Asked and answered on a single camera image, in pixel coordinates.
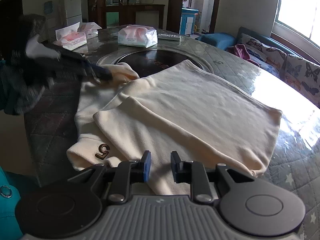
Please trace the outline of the window with metal frame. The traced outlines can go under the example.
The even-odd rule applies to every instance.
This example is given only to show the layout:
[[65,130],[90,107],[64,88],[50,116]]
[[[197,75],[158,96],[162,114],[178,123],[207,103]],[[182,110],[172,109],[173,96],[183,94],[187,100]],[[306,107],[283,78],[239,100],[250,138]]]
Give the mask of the window with metal frame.
[[272,33],[319,56],[319,0],[278,0]]

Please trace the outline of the tissue pack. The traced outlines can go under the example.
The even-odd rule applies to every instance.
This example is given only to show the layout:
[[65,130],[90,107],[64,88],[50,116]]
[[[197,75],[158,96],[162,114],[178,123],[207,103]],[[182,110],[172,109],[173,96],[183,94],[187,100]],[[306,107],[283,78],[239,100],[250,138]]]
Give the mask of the tissue pack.
[[97,37],[100,29],[101,27],[98,24],[94,22],[87,22],[80,25],[80,27],[78,28],[78,32],[85,33],[86,39],[89,40]]
[[87,43],[86,34],[78,31],[80,22],[73,25],[57,29],[55,31],[55,45],[73,51]]
[[158,43],[157,30],[144,25],[127,25],[118,31],[118,44],[150,48]]

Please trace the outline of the remote control on table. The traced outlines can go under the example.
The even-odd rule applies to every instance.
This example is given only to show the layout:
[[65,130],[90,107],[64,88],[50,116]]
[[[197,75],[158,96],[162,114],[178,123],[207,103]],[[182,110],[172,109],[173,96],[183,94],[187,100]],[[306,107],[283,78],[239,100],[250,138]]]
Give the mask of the remote control on table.
[[158,34],[158,39],[160,40],[169,40],[169,41],[180,41],[180,35],[173,34]]

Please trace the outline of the dark wooden display cabinet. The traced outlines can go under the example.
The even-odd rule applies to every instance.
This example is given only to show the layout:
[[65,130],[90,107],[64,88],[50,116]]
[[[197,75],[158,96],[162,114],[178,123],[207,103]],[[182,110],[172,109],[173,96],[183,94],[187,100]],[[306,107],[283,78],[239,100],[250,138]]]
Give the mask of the dark wooden display cabinet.
[[164,29],[168,0],[87,0],[88,20],[103,28],[140,24]]

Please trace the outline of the dark wooden door frame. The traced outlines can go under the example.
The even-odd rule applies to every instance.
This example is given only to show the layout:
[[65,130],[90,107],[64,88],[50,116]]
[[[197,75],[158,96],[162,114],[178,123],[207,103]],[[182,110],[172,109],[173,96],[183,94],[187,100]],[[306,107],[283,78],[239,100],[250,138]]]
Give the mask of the dark wooden door frame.
[[178,33],[182,8],[189,6],[199,10],[200,28],[205,27],[210,33],[215,31],[220,0],[168,0],[166,30]]

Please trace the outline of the white refrigerator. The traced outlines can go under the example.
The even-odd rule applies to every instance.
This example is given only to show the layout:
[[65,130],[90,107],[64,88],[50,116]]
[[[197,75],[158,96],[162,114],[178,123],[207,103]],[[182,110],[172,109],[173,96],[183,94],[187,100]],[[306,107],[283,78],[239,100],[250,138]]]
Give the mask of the white refrigerator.
[[65,26],[82,22],[81,0],[63,0],[63,16]]

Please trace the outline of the blue white cabinet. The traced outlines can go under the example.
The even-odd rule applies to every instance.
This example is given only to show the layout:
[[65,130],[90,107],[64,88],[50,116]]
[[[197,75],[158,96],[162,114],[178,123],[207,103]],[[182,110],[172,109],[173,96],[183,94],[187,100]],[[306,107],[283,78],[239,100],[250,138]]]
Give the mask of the blue white cabinet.
[[180,22],[180,35],[191,35],[194,33],[194,25],[196,15],[199,13],[197,9],[182,8],[181,22]]

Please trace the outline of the tissue pack behind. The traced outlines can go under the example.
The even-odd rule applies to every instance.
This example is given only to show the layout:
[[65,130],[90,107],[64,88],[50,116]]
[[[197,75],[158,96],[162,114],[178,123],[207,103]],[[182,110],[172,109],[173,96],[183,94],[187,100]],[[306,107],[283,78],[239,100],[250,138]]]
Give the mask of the tissue pack behind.
[[94,22],[87,22],[80,25],[80,27],[78,28],[78,32],[85,33],[86,39],[89,40],[97,37],[100,29],[101,27],[98,24]]

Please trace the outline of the upright butterfly print pillow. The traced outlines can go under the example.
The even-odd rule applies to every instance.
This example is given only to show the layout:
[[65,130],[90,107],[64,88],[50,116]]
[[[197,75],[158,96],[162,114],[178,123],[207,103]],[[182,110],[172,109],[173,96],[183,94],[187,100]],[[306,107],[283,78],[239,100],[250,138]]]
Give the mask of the upright butterfly print pillow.
[[319,107],[319,65],[302,57],[288,54],[283,81]]

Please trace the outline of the blue corner sofa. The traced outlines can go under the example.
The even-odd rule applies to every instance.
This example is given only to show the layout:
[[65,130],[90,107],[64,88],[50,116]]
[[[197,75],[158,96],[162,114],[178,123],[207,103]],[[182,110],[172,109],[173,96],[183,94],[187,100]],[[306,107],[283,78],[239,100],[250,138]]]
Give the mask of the blue corner sofa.
[[236,37],[227,33],[206,33],[196,39],[222,50],[227,50],[227,48],[239,43],[249,46],[247,51],[255,49],[257,52],[263,52],[263,47],[281,50],[285,54],[293,54],[305,58],[312,63],[319,64],[319,60],[276,34],[271,34],[271,37],[267,37],[245,27],[239,28]]

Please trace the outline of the round black table heater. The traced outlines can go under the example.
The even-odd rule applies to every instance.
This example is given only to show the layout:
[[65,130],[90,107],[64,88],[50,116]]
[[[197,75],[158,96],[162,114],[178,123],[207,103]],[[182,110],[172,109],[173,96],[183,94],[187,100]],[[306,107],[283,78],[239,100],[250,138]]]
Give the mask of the round black table heater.
[[214,72],[207,60],[195,54],[166,46],[151,49],[138,48],[133,50],[130,48],[123,48],[103,56],[99,59],[97,64],[127,63],[139,77],[147,77],[179,64],[184,60],[189,60],[196,67],[205,72],[212,74]]

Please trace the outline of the magenta cloth on sofa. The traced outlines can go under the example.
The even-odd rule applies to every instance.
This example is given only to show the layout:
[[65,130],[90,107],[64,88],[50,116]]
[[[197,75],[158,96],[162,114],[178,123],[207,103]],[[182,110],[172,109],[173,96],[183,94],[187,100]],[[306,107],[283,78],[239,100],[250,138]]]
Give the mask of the magenta cloth on sofa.
[[247,62],[250,62],[251,64],[254,64],[257,67],[260,67],[259,63],[250,58],[250,54],[248,53],[244,44],[236,44],[233,47],[233,54]]

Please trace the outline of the tissue pack left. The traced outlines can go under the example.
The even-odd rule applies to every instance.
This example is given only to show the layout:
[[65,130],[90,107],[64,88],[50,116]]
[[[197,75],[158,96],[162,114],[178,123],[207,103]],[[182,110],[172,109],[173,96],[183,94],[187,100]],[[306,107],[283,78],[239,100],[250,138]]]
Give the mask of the tissue pack left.
[[73,51],[87,43],[86,34],[78,31],[80,22],[73,25],[57,29],[55,31],[55,45]]

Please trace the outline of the cream sweatshirt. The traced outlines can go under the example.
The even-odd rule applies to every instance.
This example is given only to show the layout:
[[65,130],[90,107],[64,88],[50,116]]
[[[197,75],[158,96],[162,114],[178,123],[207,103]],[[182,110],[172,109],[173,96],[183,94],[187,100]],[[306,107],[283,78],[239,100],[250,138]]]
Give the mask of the cream sweatshirt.
[[127,64],[104,65],[112,81],[85,79],[75,123],[78,140],[67,150],[76,170],[117,167],[151,152],[147,185],[139,192],[187,194],[172,177],[170,154],[205,167],[225,163],[252,176],[272,158],[282,112],[188,60],[139,77]]

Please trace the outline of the teal bag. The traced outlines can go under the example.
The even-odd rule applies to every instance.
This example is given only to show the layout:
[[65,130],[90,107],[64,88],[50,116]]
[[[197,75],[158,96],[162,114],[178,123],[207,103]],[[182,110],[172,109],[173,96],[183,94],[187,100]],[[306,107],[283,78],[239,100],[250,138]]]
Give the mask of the teal bag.
[[1,168],[1,239],[21,239],[23,233],[15,216],[15,207],[21,196],[33,188],[33,181],[27,176],[6,172]]

